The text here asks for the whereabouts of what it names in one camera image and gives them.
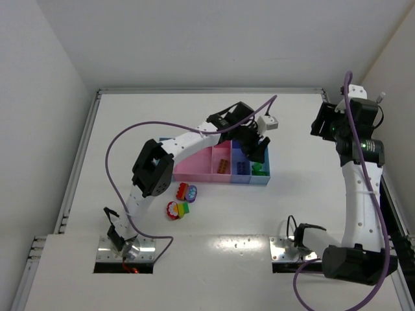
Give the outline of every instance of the metal bracket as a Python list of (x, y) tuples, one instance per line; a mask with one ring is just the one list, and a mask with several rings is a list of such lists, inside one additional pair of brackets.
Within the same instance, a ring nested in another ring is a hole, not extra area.
[(313, 251), (295, 248), (286, 236), (270, 236), (270, 250), (272, 263), (293, 264), (318, 258)]
[[(131, 251), (128, 252), (128, 262), (136, 264), (149, 264), (154, 261), (156, 253), (156, 242), (154, 239), (137, 236), (131, 245)], [(101, 236), (99, 239), (96, 262), (100, 263), (122, 263), (123, 256), (120, 255), (113, 247), (107, 236)]]

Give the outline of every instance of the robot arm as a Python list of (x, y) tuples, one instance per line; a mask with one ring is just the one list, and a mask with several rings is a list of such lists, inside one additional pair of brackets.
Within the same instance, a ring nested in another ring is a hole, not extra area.
[[(153, 139), (145, 143), (132, 169), (132, 187), (126, 201), (128, 214), (135, 223), (143, 219), (154, 198), (167, 190), (171, 184), (174, 166), (201, 149), (233, 139), (239, 142), (249, 160), (264, 163), (265, 150), (270, 139), (263, 137), (263, 134), (266, 130), (277, 128), (277, 120), (265, 115), (257, 122), (249, 120), (226, 131), (254, 112), (243, 102), (234, 106), (232, 111), (228, 108), (210, 115), (205, 122), (197, 126), (199, 133), (187, 132), (160, 143)], [(205, 135), (203, 132), (213, 132), (213, 134)], [(136, 236), (137, 232), (130, 225), (126, 213), (123, 213), (116, 222), (111, 223), (108, 230), (108, 237), (120, 253), (123, 253), (126, 241)]]
[[(366, 168), (379, 201), (384, 148), (381, 141), (371, 138), (378, 106), (376, 102), (366, 99), (366, 92), (361, 86), (350, 85), (349, 98)], [(336, 142), (336, 151), (340, 156), (346, 184), (346, 227), (342, 242), (331, 237), (323, 227), (300, 224), (294, 234), (294, 245), (315, 251), (322, 259), (326, 277), (374, 285), (383, 268), (385, 243), (344, 110), (343, 102), (337, 106), (323, 103), (311, 126), (311, 135)], [(388, 274), (396, 269), (397, 258), (391, 256)]]

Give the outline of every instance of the white table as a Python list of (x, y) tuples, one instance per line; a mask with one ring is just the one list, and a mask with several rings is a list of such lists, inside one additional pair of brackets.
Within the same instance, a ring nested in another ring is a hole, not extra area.
[[(141, 121), (197, 126), (235, 102), (257, 108), (272, 94), (268, 90), (102, 95), (69, 204), (65, 234), (48, 236), (25, 310), (303, 310), (292, 290), (293, 274), (272, 273), (268, 236), (284, 235), (286, 219), (293, 214), (299, 223), (322, 225), (340, 239), (346, 206), (334, 143), (310, 135), (322, 102), (321, 94), (312, 90), (308, 94), (297, 94), (295, 89), (291, 94), (278, 93), (271, 112), (279, 128), (267, 133), (271, 138), (271, 180), (266, 187), (199, 184), (191, 212), (173, 222), (165, 215), (166, 204), (176, 192), (173, 183), (154, 200), (139, 225), (146, 233), (175, 237), (154, 273), (93, 273), (99, 236), (108, 229), (102, 208), (121, 210), (104, 171), (111, 139)], [(146, 126), (119, 139), (110, 156), (110, 170), (124, 197), (130, 191), (131, 168), (144, 142), (182, 132)], [(235, 247), (235, 241), (247, 236), (252, 237), (250, 243)], [(157, 241), (157, 251), (164, 245)], [(345, 310), (372, 287), (301, 275), (299, 289), (316, 310)], [(399, 309), (390, 277), (365, 308)]]

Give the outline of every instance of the white wall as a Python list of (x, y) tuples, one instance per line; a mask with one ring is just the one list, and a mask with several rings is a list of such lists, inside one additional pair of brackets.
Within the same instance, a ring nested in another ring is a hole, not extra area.
[(415, 8), (394, 34), (363, 85), (382, 102), (385, 121), (375, 132), (385, 144), (386, 170), (403, 208), (405, 222), (415, 233)]
[(410, 0), (38, 0), (88, 87), (357, 80)]
[(0, 310), (53, 231), (92, 95), (35, 0), (0, 1)]

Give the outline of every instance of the white connector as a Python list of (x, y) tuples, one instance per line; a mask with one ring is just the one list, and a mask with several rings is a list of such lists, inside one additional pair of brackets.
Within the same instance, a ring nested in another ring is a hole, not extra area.
[(257, 120), (258, 124), (258, 133), (263, 135), (265, 131), (275, 130), (278, 128), (277, 118), (270, 115), (262, 115)]

